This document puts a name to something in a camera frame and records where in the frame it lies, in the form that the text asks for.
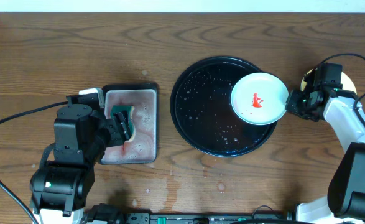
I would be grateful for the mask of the green and yellow sponge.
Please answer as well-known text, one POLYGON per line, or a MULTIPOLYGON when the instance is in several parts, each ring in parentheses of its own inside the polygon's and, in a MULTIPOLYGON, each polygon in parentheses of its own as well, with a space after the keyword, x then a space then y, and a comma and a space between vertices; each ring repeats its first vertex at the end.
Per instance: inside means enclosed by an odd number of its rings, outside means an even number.
POLYGON ((131 105, 114 105, 111 109, 111 118, 115 120, 123 141, 130 140, 134 134, 133 111, 134 107, 131 105))

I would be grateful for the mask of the yellow plate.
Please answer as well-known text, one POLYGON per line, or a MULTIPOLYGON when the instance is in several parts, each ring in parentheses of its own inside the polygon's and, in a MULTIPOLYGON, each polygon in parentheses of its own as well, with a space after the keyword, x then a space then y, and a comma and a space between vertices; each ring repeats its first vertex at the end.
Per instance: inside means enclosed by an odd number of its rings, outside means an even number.
MULTIPOLYGON (((314 80, 314 76, 315 76, 315 70, 316 70, 315 68, 310 70, 302 78, 302 81, 301 81, 301 84, 300 84, 300 90, 301 91, 307 91, 309 93, 311 93, 313 91, 319 91, 319 90, 315 90, 314 87, 313 87, 313 80, 314 80)), ((325 93, 325 95, 329 95, 329 96, 332 96, 332 97, 337 95, 339 91, 347 91, 347 92, 357 93, 356 87, 353 84, 353 81, 343 71, 342 71, 342 74, 341 74, 341 83, 343 84, 342 89, 325 87, 324 89, 322 89, 320 91, 323 91, 325 93)))

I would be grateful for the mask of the mint plate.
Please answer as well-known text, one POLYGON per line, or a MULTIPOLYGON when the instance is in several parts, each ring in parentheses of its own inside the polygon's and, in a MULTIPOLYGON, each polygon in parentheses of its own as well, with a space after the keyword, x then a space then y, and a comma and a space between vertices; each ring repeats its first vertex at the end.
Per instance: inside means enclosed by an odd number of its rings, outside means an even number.
POLYGON ((234 113, 246 123, 263 126, 278 121, 286 113, 289 96, 284 82, 269 73, 252 73, 241 78, 231 92, 234 113))

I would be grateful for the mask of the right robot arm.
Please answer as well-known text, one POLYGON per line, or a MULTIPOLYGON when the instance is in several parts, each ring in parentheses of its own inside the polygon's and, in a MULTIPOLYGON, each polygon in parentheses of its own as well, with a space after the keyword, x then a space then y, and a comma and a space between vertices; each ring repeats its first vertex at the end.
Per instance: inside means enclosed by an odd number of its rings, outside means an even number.
POLYGON ((344 156, 326 196, 296 207, 295 219, 306 223, 365 223, 365 114, 352 91, 294 90, 288 112, 303 119, 325 120, 344 156))

